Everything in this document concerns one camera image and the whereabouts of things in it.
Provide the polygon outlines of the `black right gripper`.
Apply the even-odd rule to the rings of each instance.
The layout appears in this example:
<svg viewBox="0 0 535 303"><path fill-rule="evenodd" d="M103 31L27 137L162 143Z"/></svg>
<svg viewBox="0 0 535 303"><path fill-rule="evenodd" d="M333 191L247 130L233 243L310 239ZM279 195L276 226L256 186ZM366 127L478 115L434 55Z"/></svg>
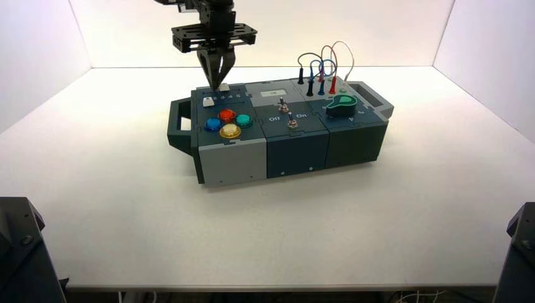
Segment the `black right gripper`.
<svg viewBox="0 0 535 303"><path fill-rule="evenodd" d="M211 89L217 90L235 64L234 46L254 44L257 30L237 23L234 11L203 11L199 17L200 23L173 27L172 42L183 53L196 51ZM217 48L226 50L220 55Z"/></svg>

